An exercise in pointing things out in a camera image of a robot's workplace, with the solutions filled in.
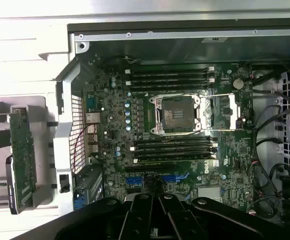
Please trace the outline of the silver socket cover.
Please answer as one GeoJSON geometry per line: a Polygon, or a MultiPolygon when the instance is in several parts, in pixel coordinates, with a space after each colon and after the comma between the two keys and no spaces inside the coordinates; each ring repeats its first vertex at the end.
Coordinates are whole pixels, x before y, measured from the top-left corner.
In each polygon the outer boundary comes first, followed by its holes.
{"type": "Polygon", "coordinates": [[[203,130],[235,131],[241,108],[235,96],[200,97],[199,118],[203,130]]]}

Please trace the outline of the grey parts rack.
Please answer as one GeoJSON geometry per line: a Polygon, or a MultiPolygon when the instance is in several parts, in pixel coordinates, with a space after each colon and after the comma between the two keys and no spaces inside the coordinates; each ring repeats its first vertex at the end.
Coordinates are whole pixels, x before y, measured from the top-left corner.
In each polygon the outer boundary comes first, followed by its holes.
{"type": "Polygon", "coordinates": [[[11,214],[8,203],[5,160],[11,154],[9,117],[11,106],[28,108],[30,131],[34,141],[36,164],[36,190],[33,193],[33,210],[52,202],[56,186],[54,163],[51,159],[52,140],[50,134],[57,125],[49,119],[46,100],[42,96],[0,97],[0,211],[11,214]]]}

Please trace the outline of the black open PC case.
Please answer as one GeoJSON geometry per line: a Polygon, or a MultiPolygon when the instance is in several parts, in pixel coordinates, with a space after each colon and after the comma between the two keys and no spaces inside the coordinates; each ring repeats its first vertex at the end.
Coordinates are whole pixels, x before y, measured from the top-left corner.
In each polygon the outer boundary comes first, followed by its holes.
{"type": "MultiPolygon", "coordinates": [[[[290,115],[290,97],[282,93],[282,75],[290,73],[290,28],[196,21],[72,24],[74,59],[58,84],[59,123],[54,157],[65,215],[105,195],[103,166],[90,162],[86,151],[84,94],[87,82],[102,67],[136,65],[239,64],[251,73],[253,154],[248,167],[254,190],[252,206],[240,211],[263,221],[264,240],[290,240],[290,166],[284,163],[283,117],[290,115]]],[[[153,197],[149,240],[178,240],[158,197],[157,180],[146,180],[140,193],[153,197]]]]}

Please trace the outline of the metal socket locking lever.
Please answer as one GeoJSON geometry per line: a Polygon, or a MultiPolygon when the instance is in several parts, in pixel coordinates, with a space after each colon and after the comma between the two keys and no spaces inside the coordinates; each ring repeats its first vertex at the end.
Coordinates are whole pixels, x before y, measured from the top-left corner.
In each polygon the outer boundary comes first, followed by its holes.
{"type": "Polygon", "coordinates": [[[234,93],[224,93],[224,94],[213,94],[213,95],[206,95],[205,98],[213,98],[213,97],[223,97],[223,96],[235,96],[234,93]]]}

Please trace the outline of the green Dell motherboard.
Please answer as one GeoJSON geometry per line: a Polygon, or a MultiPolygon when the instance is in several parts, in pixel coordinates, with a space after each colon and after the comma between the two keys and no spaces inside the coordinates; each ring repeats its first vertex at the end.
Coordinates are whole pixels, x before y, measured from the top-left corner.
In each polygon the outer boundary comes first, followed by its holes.
{"type": "Polygon", "coordinates": [[[184,175],[189,176],[178,183],[165,183],[157,180],[164,192],[179,194],[186,201],[198,197],[198,188],[219,186],[222,203],[242,211],[248,211],[252,206],[254,190],[253,177],[248,173],[248,167],[253,154],[253,100],[251,73],[237,63],[221,64],[166,64],[166,65],[135,65],[131,67],[104,66],[86,84],[83,91],[85,120],[88,129],[85,134],[86,151],[91,163],[99,162],[103,166],[104,188],[107,197],[116,197],[123,201],[130,194],[140,193],[143,184],[130,185],[127,177],[142,177],[144,175],[184,175]],[[163,83],[125,85],[130,81],[125,69],[132,71],[151,71],[162,69],[204,69],[215,67],[216,81],[213,83],[163,83]],[[235,79],[242,79],[244,87],[237,90],[233,87],[235,79]],[[195,90],[161,90],[161,91],[131,91],[130,86],[160,86],[160,85],[210,85],[208,89],[195,90]],[[150,133],[154,126],[154,106],[149,99],[161,94],[198,94],[208,95],[234,93],[236,103],[241,108],[241,116],[237,120],[235,131],[201,130],[198,133],[186,135],[160,136],[150,133]],[[149,156],[152,158],[171,158],[182,156],[211,156],[216,160],[185,161],[175,163],[174,169],[156,171],[126,172],[125,167],[134,165],[134,153],[188,151],[196,149],[167,149],[130,151],[136,141],[172,140],[183,138],[216,137],[218,141],[209,143],[172,143],[177,144],[218,144],[210,149],[212,154],[149,156]]]}

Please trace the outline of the green RAM stick labelled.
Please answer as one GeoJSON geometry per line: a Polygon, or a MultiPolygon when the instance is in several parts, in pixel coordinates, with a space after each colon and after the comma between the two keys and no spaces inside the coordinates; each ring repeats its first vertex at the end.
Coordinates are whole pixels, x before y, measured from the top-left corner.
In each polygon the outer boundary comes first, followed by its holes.
{"type": "Polygon", "coordinates": [[[209,160],[216,160],[214,155],[211,156],[182,156],[182,157],[158,157],[158,158],[141,158],[136,157],[133,159],[133,165],[165,165],[175,164],[180,162],[203,162],[209,160]]]}

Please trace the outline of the black expansion slot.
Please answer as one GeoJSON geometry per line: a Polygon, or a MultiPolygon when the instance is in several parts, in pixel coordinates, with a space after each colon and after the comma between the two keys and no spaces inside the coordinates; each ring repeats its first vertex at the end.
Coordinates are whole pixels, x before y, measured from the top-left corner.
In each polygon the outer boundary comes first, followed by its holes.
{"type": "Polygon", "coordinates": [[[158,170],[170,170],[174,169],[176,165],[174,163],[169,164],[149,164],[149,165],[135,165],[125,167],[126,172],[147,172],[158,170]]]}

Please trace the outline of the CPU socket metal frame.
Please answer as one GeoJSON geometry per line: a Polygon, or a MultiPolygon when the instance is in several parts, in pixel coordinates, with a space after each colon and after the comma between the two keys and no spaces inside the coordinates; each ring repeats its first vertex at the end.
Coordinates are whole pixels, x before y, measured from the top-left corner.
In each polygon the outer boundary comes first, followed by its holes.
{"type": "Polygon", "coordinates": [[[202,130],[201,100],[195,93],[160,94],[149,99],[154,106],[154,126],[150,133],[159,136],[195,134],[202,130]]]}

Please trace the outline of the blue expansion slot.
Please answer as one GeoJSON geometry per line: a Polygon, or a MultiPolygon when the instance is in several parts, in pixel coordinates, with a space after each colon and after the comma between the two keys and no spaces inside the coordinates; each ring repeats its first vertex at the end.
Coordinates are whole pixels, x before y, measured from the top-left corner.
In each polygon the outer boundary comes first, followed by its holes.
{"type": "Polygon", "coordinates": [[[183,175],[168,174],[168,175],[159,175],[159,174],[147,174],[144,176],[130,176],[125,179],[128,185],[141,185],[145,180],[162,180],[164,183],[179,183],[182,180],[185,180],[189,176],[189,173],[183,175]]]}

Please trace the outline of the silver chipset heatsink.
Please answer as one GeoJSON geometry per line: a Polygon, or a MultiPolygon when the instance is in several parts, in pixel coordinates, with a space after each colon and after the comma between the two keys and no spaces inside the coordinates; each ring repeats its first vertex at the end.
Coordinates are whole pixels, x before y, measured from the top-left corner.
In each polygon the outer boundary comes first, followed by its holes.
{"type": "Polygon", "coordinates": [[[217,202],[222,203],[222,197],[220,193],[219,186],[204,186],[198,188],[198,197],[199,198],[209,198],[217,202]]]}

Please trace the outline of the black RAM slot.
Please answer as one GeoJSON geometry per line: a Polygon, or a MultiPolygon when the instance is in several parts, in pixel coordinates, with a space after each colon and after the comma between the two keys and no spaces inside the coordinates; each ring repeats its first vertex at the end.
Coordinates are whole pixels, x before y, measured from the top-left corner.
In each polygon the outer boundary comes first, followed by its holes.
{"type": "Polygon", "coordinates": [[[196,138],[178,138],[178,139],[155,139],[155,140],[141,140],[135,141],[134,145],[144,146],[144,145],[159,145],[159,144],[176,144],[176,143],[210,143],[217,142],[217,137],[203,136],[196,138]]]}
{"type": "Polygon", "coordinates": [[[149,151],[149,150],[176,150],[176,149],[210,149],[217,148],[217,143],[199,143],[199,144],[161,144],[147,146],[131,146],[130,151],[149,151]]]}
{"type": "Polygon", "coordinates": [[[215,78],[164,78],[164,79],[133,79],[125,82],[126,86],[140,86],[144,84],[158,85],[158,84],[199,84],[199,83],[214,83],[215,78]]]}
{"type": "Polygon", "coordinates": [[[131,91],[173,91],[173,90],[203,90],[211,86],[208,84],[183,84],[183,85],[141,85],[129,86],[131,91]]]}
{"type": "Polygon", "coordinates": [[[210,66],[207,68],[199,69],[160,69],[160,70],[143,70],[143,71],[132,71],[130,69],[125,69],[125,74],[176,74],[176,73],[207,73],[213,72],[216,68],[210,66]]]}
{"type": "Polygon", "coordinates": [[[190,150],[178,150],[178,151],[153,151],[153,152],[135,152],[134,155],[137,157],[154,157],[154,156],[193,156],[193,155],[203,155],[203,154],[213,154],[213,149],[190,149],[190,150]]]}
{"type": "Polygon", "coordinates": [[[214,79],[214,73],[208,72],[172,72],[172,73],[143,73],[129,74],[130,79],[138,80],[155,80],[155,79],[214,79]]]}

